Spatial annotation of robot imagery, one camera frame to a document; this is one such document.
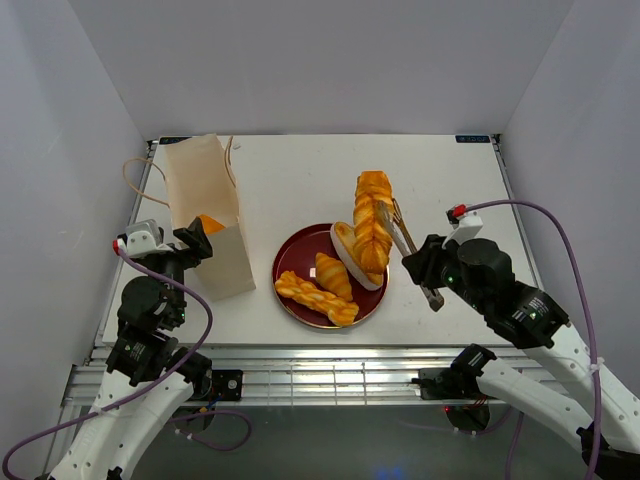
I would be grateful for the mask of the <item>cream paper bag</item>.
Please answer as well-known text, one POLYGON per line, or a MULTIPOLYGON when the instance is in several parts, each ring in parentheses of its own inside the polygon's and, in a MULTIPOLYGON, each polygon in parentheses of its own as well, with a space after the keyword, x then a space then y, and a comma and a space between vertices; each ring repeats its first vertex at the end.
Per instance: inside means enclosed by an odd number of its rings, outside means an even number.
POLYGON ((231 165, 232 142, 223 143, 214 134, 164 137, 154 156, 143 160, 148 165, 145 185, 129 185, 169 241, 176 238, 175 230, 201 220, 213 256, 192 273, 196 288, 211 301, 255 288, 231 165))

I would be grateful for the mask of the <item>long braided pastry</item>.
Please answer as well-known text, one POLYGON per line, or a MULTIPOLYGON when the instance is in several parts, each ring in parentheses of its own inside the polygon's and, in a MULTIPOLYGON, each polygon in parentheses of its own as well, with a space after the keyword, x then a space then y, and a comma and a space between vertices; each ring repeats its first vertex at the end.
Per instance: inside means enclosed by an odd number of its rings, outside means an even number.
POLYGON ((363 171, 355 190, 353 210, 354 254, 365 273, 381 275, 389 263, 392 237, 377 214, 382 202, 393 212, 392 186, 384 171, 363 171))

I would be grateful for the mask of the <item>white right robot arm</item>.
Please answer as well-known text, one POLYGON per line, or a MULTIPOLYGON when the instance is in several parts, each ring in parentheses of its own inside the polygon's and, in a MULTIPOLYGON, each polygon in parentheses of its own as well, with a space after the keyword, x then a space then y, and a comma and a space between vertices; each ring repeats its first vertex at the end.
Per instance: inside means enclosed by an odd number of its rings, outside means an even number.
POLYGON ((453 370, 562 436, 580 451, 590 475, 638 478, 638 396, 604 365, 547 293, 515 278, 510 257, 495 242, 458 243, 430 235, 402 263, 415 284, 450 289, 567 393, 559 395, 510 371, 478 345, 466 347, 453 370))

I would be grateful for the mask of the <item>round orange bun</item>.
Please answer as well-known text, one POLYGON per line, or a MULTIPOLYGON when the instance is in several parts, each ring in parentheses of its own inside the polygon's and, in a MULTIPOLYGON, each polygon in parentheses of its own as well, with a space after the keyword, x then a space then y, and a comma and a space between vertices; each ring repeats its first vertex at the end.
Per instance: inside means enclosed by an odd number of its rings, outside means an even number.
POLYGON ((214 218, 201 214, 198 216, 201 221, 203 231, 206 235, 212 235, 225 229, 225 226, 214 218))

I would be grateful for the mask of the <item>metal tongs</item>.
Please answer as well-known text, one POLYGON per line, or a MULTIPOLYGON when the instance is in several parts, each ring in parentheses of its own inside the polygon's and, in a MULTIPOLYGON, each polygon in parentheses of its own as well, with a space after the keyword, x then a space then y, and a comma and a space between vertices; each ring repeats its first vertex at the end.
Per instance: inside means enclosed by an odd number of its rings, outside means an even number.
MULTIPOLYGON (((383 223, 385 230, 392 237, 393 243, 402 257, 407 257, 417 251, 417 247, 404 222, 399 204, 392 199, 393 208, 384 201, 376 202, 376 216, 383 223)), ((419 287, 424 294, 432 311, 438 312, 445 304, 444 297, 438 290, 428 289, 421 284, 419 287)))

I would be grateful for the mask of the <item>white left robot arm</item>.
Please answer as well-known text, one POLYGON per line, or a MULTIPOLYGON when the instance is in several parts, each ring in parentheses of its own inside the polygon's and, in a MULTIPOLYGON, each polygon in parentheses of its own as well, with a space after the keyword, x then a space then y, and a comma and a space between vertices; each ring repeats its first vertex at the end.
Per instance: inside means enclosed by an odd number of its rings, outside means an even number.
POLYGON ((117 310, 118 333, 90 419, 83 421, 50 479, 129 479, 180 404, 206 387, 211 362, 178 344, 185 321, 184 274, 213 255, 201 218, 164 241, 153 220, 128 226, 115 252, 139 274, 117 310))

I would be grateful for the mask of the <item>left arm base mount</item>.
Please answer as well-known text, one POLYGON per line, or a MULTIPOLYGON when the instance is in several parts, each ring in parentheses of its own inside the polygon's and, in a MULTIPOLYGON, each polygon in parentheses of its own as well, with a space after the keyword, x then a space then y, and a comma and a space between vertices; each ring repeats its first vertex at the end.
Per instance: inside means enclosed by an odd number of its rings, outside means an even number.
POLYGON ((242 399, 244 372, 239 369, 214 369, 205 374, 201 400, 207 402, 240 401, 242 399))

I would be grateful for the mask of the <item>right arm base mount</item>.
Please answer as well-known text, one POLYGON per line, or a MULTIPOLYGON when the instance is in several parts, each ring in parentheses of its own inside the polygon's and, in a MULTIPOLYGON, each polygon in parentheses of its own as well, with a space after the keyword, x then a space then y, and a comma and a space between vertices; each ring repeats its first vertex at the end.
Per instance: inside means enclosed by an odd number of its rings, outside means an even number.
POLYGON ((476 400, 480 396, 475 378, 452 368, 420 369, 411 383, 419 388, 423 400, 476 400))

